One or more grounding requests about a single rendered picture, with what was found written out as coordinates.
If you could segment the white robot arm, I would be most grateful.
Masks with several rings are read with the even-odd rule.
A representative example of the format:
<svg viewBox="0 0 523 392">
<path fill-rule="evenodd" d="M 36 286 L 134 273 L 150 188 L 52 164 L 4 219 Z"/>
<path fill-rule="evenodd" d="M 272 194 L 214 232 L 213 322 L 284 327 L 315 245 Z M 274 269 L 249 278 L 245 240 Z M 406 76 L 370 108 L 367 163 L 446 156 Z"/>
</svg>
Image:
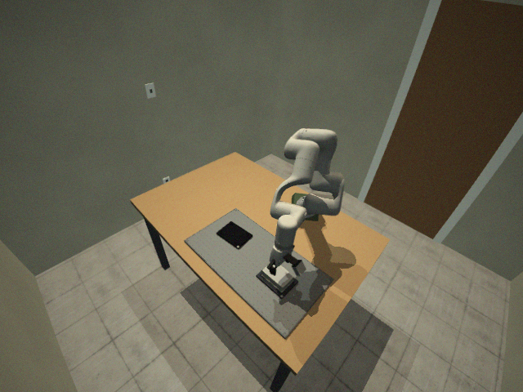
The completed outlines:
<svg viewBox="0 0 523 392">
<path fill-rule="evenodd" d="M 307 128 L 298 130 L 284 146 L 284 156 L 295 162 L 291 176 L 275 191 L 270 207 L 270 215 L 278 220 L 275 246 L 279 250 L 288 251 L 293 247 L 297 229 L 306 218 L 314 214 L 339 214 L 345 180 L 341 173 L 329 171 L 336 148 L 334 131 Z M 305 184 L 333 195 L 307 194 L 299 198 L 296 205 L 280 201 L 287 188 Z"/>
</svg>

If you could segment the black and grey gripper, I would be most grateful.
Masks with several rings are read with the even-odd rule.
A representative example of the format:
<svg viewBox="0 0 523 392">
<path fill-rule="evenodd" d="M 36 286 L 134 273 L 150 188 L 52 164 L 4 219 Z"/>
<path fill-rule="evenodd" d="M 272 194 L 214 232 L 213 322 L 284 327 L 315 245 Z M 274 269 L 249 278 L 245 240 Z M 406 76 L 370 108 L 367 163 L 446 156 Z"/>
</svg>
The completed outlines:
<svg viewBox="0 0 523 392">
<path fill-rule="evenodd" d="M 267 269 L 270 271 L 271 274 L 275 276 L 276 268 L 286 261 L 283 257 L 288 253 L 292 254 L 293 249 L 291 249 L 288 251 L 281 251 L 275 245 L 272 247 L 269 259 L 270 264 L 267 266 Z M 289 263 L 288 261 L 286 262 Z M 275 268 L 273 267 L 273 265 L 275 265 Z"/>
</svg>

